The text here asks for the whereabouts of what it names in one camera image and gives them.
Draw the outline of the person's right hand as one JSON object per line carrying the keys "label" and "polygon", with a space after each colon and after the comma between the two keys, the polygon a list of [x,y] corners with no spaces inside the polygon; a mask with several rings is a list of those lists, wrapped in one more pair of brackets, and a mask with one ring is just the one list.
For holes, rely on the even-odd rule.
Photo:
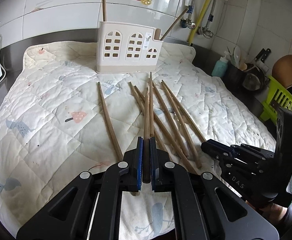
{"label": "person's right hand", "polygon": [[277,204],[269,204],[267,207],[258,209],[254,207],[250,202],[246,201],[246,203],[253,208],[257,213],[262,215],[263,218],[265,218],[267,221],[269,221],[271,224],[277,224],[280,222],[283,217],[286,215],[286,212],[288,210],[287,207],[282,207]]}

